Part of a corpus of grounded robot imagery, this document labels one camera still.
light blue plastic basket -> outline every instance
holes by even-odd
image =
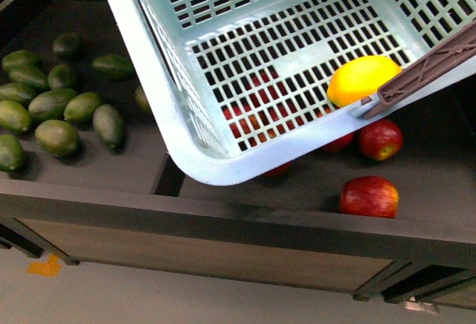
[[[109,3],[172,158],[208,184],[258,176],[476,70],[473,58],[362,120],[360,103],[327,99],[333,72],[371,54],[409,66],[470,23],[476,0]]]

brown basket handle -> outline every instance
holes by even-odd
[[[474,55],[476,19],[382,85],[377,91],[381,102],[367,111],[363,118],[368,120],[381,114]]]

yellow lemon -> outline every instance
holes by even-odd
[[[400,71],[402,68],[386,56],[362,56],[346,62],[335,71],[327,88],[327,96],[336,106],[347,106],[374,94]]]

floor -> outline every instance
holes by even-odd
[[[27,273],[18,250],[0,250],[1,324],[476,323],[476,312],[407,311],[379,298],[83,262],[56,277]]]

apple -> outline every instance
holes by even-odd
[[[360,129],[357,143],[363,155],[375,161],[384,161],[400,151],[403,133],[394,122],[382,118]]]
[[[245,112],[248,112],[251,110],[251,107],[249,107],[248,105],[245,105],[243,108]],[[242,114],[243,112],[238,106],[233,106],[231,110],[229,108],[226,108],[225,110],[223,110],[223,115],[225,116],[226,120],[232,120],[233,118],[241,116]],[[235,138],[240,138],[242,136],[242,133],[247,135],[248,133],[251,132],[245,118],[239,119],[238,122],[241,125],[242,130],[239,129],[236,123],[230,124],[230,129],[233,132],[233,136],[235,136]]]
[[[271,71],[270,72],[270,75],[271,75],[271,78],[273,79],[277,79],[279,76],[277,75],[276,72],[274,71]],[[269,75],[265,72],[262,72],[260,74],[260,77],[254,77],[253,79],[251,79],[251,81],[253,82],[253,86],[255,88],[257,87],[260,87],[262,85],[262,82],[261,80],[264,82],[264,83],[268,83],[270,82],[271,80],[269,79]],[[247,90],[251,90],[251,86],[249,85],[247,87]],[[286,95],[288,94],[288,91],[286,90],[286,87],[284,86],[284,84],[282,82],[278,82],[276,85],[268,85],[266,86],[266,90],[268,90],[268,94],[269,96],[271,96],[271,98],[273,100],[276,100],[279,96],[278,94],[278,91],[281,95]],[[261,88],[259,91],[258,91],[258,94],[260,95],[260,98],[261,100],[263,101],[263,103],[270,103],[271,100],[269,99],[267,93],[265,92],[265,88]],[[258,99],[257,95],[256,94],[251,94],[250,95],[250,98],[251,98],[251,101],[254,105],[254,107],[259,107],[261,102],[260,100]]]
[[[329,107],[325,106],[324,111],[330,114],[332,111]],[[318,117],[322,117],[322,112],[318,112]],[[343,149],[346,149],[354,140],[355,132],[350,132],[348,135],[333,140],[332,142],[323,145],[320,149],[327,153],[338,153]]]
[[[265,173],[265,176],[268,177],[268,178],[278,178],[278,177],[284,175],[287,172],[287,170],[290,166],[291,166],[291,162],[281,164],[280,166],[267,171]]]
[[[395,218],[399,193],[385,178],[375,175],[348,181],[341,192],[339,212],[360,216]]]

